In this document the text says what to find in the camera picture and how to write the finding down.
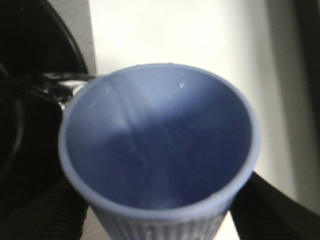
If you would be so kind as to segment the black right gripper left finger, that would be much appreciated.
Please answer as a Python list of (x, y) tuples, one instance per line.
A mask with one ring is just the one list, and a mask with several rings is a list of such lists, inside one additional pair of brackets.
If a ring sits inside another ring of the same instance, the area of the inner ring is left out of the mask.
[(79, 240), (88, 204), (61, 178), (36, 200), (0, 221), (2, 240)]

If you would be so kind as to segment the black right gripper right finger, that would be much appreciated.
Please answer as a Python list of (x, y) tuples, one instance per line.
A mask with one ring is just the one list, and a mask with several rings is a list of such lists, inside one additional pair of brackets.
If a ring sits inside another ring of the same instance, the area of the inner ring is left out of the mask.
[(320, 217), (253, 173), (230, 208), (241, 240), (318, 240)]

